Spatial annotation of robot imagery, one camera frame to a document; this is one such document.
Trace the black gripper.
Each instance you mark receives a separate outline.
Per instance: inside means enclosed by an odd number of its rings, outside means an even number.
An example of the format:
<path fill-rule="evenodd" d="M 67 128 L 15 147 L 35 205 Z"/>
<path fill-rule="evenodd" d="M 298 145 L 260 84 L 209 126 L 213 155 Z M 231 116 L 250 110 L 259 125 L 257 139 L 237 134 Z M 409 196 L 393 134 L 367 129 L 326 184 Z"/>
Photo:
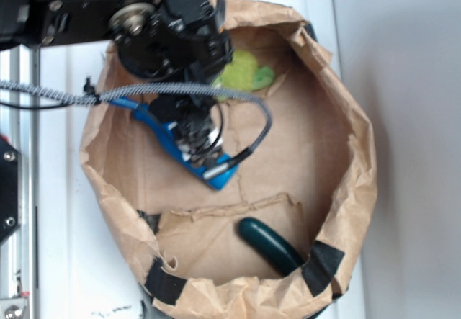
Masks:
<path fill-rule="evenodd" d="M 114 15 L 118 57 L 132 75 L 151 83 L 211 84 L 232 58 L 224 19 L 225 0 L 216 5 L 210 0 L 129 4 Z M 216 103 L 211 96 L 190 93 L 159 94 L 156 99 L 163 95 L 206 97 Z"/>

